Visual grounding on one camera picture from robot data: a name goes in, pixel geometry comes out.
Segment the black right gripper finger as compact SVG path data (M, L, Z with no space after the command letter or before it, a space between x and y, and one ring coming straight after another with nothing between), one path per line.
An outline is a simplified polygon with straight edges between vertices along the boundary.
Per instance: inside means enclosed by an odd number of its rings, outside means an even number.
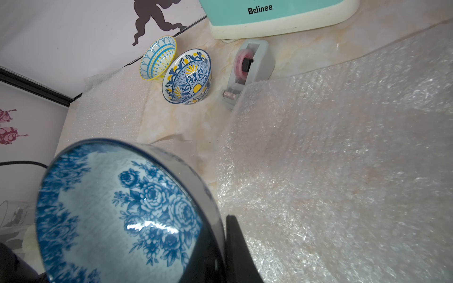
M234 215L226 217L226 281L228 283L263 283Z

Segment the blue floral ceramic bowl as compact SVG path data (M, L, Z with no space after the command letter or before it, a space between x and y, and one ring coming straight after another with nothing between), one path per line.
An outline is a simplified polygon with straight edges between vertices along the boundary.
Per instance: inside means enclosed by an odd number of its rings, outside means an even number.
M69 146L45 172L35 222L53 283L226 280L224 227L209 187L155 146Z

